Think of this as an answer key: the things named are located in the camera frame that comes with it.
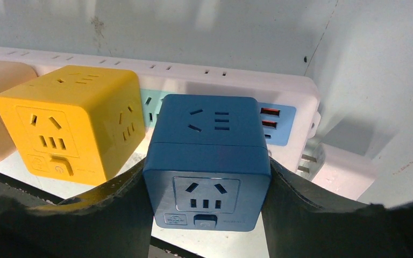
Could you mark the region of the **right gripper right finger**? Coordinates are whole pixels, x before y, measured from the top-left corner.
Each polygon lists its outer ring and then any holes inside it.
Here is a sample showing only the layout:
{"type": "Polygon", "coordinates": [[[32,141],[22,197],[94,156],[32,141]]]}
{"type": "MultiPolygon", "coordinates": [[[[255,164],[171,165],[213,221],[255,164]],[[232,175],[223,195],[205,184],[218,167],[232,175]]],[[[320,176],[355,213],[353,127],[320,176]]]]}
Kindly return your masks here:
{"type": "Polygon", "coordinates": [[[270,257],[413,257],[413,202],[351,200],[270,160],[262,207],[270,257]]]}

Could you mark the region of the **white plug adapter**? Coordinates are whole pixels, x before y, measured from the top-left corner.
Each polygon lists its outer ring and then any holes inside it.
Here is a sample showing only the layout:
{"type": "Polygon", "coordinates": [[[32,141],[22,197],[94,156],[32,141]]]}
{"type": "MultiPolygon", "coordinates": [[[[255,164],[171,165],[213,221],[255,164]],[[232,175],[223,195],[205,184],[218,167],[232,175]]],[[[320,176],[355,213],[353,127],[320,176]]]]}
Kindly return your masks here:
{"type": "Polygon", "coordinates": [[[351,200],[358,200],[378,174],[370,158],[323,143],[311,154],[302,155],[297,173],[351,200]]]}

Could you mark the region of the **yellow cube socket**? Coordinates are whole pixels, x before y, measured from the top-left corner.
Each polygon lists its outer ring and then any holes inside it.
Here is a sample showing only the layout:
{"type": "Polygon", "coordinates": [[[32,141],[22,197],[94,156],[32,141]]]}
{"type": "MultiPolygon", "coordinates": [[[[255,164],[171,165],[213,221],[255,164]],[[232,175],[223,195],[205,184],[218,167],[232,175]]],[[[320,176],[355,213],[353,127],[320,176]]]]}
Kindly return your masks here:
{"type": "Polygon", "coordinates": [[[123,69],[64,66],[0,93],[0,117],[31,174],[94,186],[146,134],[138,76],[123,69]]]}

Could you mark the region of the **blue cube socket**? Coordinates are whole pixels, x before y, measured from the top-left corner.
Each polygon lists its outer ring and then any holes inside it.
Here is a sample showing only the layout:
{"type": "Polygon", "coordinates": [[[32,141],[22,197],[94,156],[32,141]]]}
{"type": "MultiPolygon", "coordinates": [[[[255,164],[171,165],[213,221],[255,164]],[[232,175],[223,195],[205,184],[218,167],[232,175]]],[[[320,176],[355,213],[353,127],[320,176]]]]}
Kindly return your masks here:
{"type": "Polygon", "coordinates": [[[252,231],[272,178],[257,101],[165,96],[143,177],[159,227],[252,231]]]}

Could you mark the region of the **white multicolour power strip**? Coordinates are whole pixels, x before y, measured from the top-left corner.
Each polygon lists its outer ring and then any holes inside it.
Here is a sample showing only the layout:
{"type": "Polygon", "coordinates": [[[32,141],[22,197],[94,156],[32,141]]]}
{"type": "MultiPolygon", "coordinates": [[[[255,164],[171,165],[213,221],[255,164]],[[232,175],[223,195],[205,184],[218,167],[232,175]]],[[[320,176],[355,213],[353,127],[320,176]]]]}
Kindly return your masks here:
{"type": "Polygon", "coordinates": [[[7,47],[0,47],[0,61],[28,64],[39,75],[66,65],[126,69],[138,75],[146,90],[255,98],[270,109],[262,115],[268,151],[292,172],[320,121],[319,92],[303,76],[7,47]]]}

